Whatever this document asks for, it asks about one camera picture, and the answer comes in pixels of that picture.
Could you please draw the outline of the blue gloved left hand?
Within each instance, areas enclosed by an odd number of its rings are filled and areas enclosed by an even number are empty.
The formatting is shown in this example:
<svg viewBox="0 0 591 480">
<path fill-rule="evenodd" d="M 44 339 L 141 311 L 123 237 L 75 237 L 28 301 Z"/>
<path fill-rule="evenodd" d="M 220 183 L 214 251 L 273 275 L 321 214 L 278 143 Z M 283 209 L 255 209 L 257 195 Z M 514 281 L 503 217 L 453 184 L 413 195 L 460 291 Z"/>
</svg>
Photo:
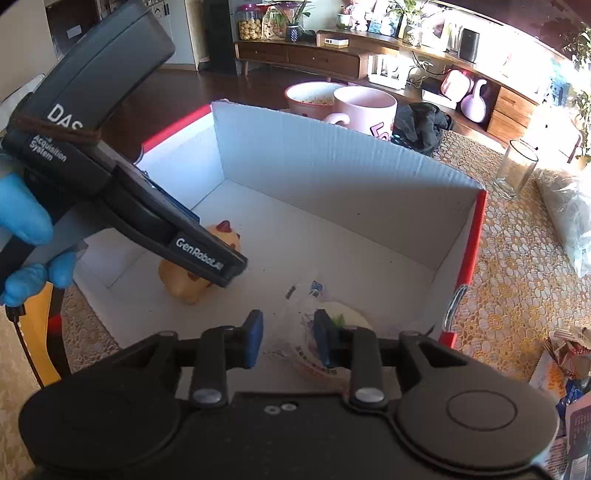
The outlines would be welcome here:
<svg viewBox="0 0 591 480">
<path fill-rule="evenodd" d="M 1 226 L 25 243 L 40 246 L 53 235 L 50 216 L 16 173 L 1 179 Z M 75 252 L 66 252 L 47 266 L 31 264 L 11 274 L 1 293 L 1 304 L 19 307 L 39 294 L 45 284 L 64 289 L 73 281 L 77 260 Z"/>
</svg>

